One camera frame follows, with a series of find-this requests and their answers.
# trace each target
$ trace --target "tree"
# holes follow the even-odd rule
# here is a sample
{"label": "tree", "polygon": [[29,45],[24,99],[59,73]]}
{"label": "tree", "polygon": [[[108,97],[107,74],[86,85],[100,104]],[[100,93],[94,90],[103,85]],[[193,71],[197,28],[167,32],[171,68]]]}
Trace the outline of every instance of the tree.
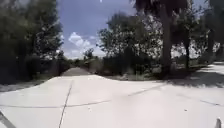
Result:
{"label": "tree", "polygon": [[204,18],[200,17],[200,19],[197,20],[194,31],[191,34],[191,38],[194,41],[195,50],[199,56],[203,56],[204,52],[208,51],[207,44],[209,37],[211,37],[209,35],[209,29],[204,24]]}
{"label": "tree", "polygon": [[31,0],[25,8],[24,15],[30,26],[30,53],[42,58],[56,56],[56,50],[62,45],[57,1]]}
{"label": "tree", "polygon": [[188,0],[135,0],[135,7],[138,11],[151,13],[161,20],[163,28],[162,72],[167,74],[171,66],[170,23],[172,15],[173,12],[178,14],[180,10],[188,8]]}
{"label": "tree", "polygon": [[196,13],[199,12],[200,9],[193,8],[193,2],[191,3],[191,7],[181,11],[176,22],[171,25],[171,41],[176,46],[180,46],[182,43],[185,48],[186,58],[185,58],[185,67],[189,69],[189,61],[190,61],[190,45],[198,35],[199,22],[196,19]]}
{"label": "tree", "polygon": [[159,46],[160,34],[149,21],[140,15],[127,16],[117,13],[108,21],[108,29],[99,31],[101,48],[107,53],[104,63],[111,71],[124,73],[128,68],[135,72],[139,67],[150,68]]}
{"label": "tree", "polygon": [[88,49],[87,51],[85,51],[84,54],[84,60],[91,60],[93,58],[93,48]]}
{"label": "tree", "polygon": [[205,25],[210,30],[207,51],[211,54],[215,42],[219,42],[220,47],[217,51],[217,57],[220,58],[223,56],[224,48],[224,37],[222,35],[224,29],[224,2],[222,0],[209,0],[208,2],[209,8],[204,13]]}
{"label": "tree", "polygon": [[56,56],[62,44],[56,2],[30,0],[24,5],[19,0],[0,1],[0,76],[3,80],[34,76],[46,67],[39,65],[42,61]]}
{"label": "tree", "polygon": [[60,51],[57,54],[57,63],[58,63],[58,74],[57,75],[61,75],[62,73],[64,73],[66,70],[68,70],[70,68],[70,63],[68,61],[68,59],[64,56],[64,52]]}

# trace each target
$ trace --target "concrete surface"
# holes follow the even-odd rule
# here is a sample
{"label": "concrete surface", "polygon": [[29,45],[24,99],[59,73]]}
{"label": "concrete surface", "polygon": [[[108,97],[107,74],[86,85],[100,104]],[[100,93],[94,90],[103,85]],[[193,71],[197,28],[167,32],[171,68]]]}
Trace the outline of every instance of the concrete surface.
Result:
{"label": "concrete surface", "polygon": [[[16,128],[214,128],[224,121],[224,65],[198,74],[168,82],[57,77],[0,93],[0,111]],[[0,128],[9,127],[0,119]]]}
{"label": "concrete surface", "polygon": [[90,73],[81,68],[70,68],[62,74],[62,76],[81,76],[81,75],[90,75]]}

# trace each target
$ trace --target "grass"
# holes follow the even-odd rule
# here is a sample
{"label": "grass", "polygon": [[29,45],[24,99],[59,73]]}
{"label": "grass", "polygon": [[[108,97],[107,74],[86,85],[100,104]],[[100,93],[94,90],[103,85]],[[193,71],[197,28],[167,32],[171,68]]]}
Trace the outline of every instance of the grass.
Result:
{"label": "grass", "polygon": [[142,75],[128,75],[123,76],[104,76],[109,79],[120,80],[120,81],[150,81],[150,80],[169,80],[169,79],[185,79],[190,76],[192,73],[200,70],[201,68],[207,67],[207,65],[194,65],[191,66],[188,70],[184,66],[178,66],[176,69],[172,70],[170,74],[163,76],[161,73],[152,73],[152,74],[142,74]]}

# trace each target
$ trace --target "palm tree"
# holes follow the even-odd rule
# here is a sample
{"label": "palm tree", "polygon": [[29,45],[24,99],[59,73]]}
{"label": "palm tree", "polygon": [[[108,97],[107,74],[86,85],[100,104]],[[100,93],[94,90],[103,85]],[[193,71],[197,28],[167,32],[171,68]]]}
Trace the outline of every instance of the palm tree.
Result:
{"label": "palm tree", "polygon": [[162,73],[170,72],[171,48],[170,24],[172,23],[173,12],[178,14],[180,10],[188,8],[188,0],[135,0],[137,11],[144,11],[159,18],[163,28],[163,49],[162,49]]}

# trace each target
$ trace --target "green foliage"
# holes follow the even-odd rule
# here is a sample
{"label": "green foliage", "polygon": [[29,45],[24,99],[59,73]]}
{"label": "green foliage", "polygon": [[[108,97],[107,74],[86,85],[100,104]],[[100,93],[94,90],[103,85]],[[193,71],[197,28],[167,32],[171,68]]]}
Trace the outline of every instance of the green foliage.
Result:
{"label": "green foliage", "polygon": [[58,75],[61,75],[65,71],[67,71],[70,68],[70,63],[67,60],[67,58],[64,56],[64,52],[60,51],[57,56],[58,60]]}
{"label": "green foliage", "polygon": [[33,78],[47,67],[42,60],[54,58],[62,44],[56,0],[30,0],[26,5],[1,1],[0,28],[0,76]]}
{"label": "green foliage", "polygon": [[159,16],[160,6],[166,6],[166,12],[172,15],[173,12],[179,13],[180,10],[188,8],[188,0],[135,0],[135,8],[146,13]]}
{"label": "green foliage", "polygon": [[101,48],[107,53],[104,69],[111,74],[123,74],[128,69],[143,73],[151,67],[152,58],[159,57],[160,33],[156,22],[140,15],[117,13],[108,21],[108,29],[99,31]]}
{"label": "green foliage", "polygon": [[193,43],[195,44],[194,49],[197,51],[197,54],[201,56],[208,46],[208,34],[209,29],[204,26],[204,20],[200,18],[196,24],[195,27],[191,33],[191,38],[193,40]]}
{"label": "green foliage", "polygon": [[190,46],[192,43],[196,43],[195,46],[200,46],[200,43],[204,43],[205,36],[201,36],[203,29],[196,18],[196,13],[199,10],[189,8],[179,13],[176,18],[176,22],[171,25],[171,41],[176,47],[180,47],[183,43],[186,51],[186,69],[189,68],[190,61]]}
{"label": "green foliage", "polygon": [[84,60],[91,60],[93,58],[93,48],[88,49],[87,51],[85,51],[84,54]]}
{"label": "green foliage", "polygon": [[205,10],[205,22],[209,29],[215,32],[215,40],[224,42],[224,2],[222,0],[209,0],[210,7]]}

